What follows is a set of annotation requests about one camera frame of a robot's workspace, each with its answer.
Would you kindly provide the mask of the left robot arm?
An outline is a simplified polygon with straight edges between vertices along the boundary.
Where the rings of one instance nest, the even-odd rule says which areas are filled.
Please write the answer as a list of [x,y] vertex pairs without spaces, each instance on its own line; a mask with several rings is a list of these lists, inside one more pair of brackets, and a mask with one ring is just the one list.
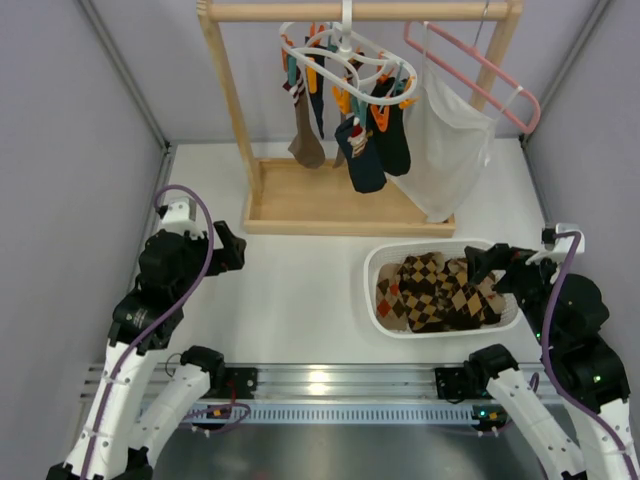
[[146,388],[184,318],[186,300],[203,278],[242,269],[245,249],[245,240],[224,221],[203,232],[192,221],[162,221],[139,256],[133,289],[113,311],[102,376],[85,425],[48,478],[152,478],[190,408],[224,385],[224,356],[191,346],[149,407],[142,405]]

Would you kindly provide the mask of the brown striped-cuff sock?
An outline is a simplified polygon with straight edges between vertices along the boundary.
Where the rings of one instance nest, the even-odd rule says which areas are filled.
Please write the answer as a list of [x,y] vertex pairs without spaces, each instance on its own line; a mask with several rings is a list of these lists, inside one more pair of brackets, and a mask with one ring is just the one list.
[[296,70],[296,83],[291,86],[285,82],[283,88],[292,97],[296,122],[296,134],[288,150],[302,167],[317,169],[326,157],[311,126],[306,88],[299,69]]

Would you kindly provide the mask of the dark navy sock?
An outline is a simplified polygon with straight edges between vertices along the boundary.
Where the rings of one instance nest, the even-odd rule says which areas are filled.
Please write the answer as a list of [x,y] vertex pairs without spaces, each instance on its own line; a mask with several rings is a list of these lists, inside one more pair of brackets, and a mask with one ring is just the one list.
[[389,126],[385,133],[381,133],[372,118],[370,106],[367,112],[367,126],[372,131],[384,171],[396,177],[407,174],[411,167],[411,155],[404,129],[403,110],[397,104],[390,105]]

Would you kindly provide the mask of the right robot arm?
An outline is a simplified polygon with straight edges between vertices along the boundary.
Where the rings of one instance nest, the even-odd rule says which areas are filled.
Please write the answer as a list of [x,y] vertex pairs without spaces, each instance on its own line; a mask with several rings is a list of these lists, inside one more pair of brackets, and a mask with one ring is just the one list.
[[465,256],[474,284],[502,272],[497,290],[515,297],[537,335],[545,375],[576,436],[570,438],[549,413],[506,347],[494,344],[472,353],[464,363],[467,378],[504,408],[548,478],[636,479],[625,367],[600,335],[609,310],[597,285],[570,271],[584,250],[582,234],[546,230],[543,242],[539,251],[468,246]]

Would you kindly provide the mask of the white plastic clip hanger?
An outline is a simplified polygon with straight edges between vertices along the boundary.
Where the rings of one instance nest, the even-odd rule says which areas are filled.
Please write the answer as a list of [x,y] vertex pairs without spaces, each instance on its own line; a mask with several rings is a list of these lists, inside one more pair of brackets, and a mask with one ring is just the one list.
[[[316,69],[325,80],[345,89],[367,105],[394,105],[407,98],[416,97],[417,72],[402,57],[383,48],[353,30],[355,8],[351,1],[341,3],[340,20],[326,22],[323,31],[310,35],[302,46],[289,43],[287,34],[293,26],[284,22],[279,28],[281,48],[296,58],[297,66],[305,69],[309,56],[316,60]],[[381,97],[368,93],[368,89],[389,73],[405,73],[405,83],[396,77],[392,88]]]

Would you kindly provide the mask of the black sock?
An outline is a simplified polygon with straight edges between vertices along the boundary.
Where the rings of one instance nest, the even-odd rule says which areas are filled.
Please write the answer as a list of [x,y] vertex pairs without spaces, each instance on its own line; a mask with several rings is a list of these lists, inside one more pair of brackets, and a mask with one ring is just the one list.
[[318,133],[321,139],[325,138],[324,132],[324,77],[318,73],[318,93],[311,95],[311,106],[316,120]]

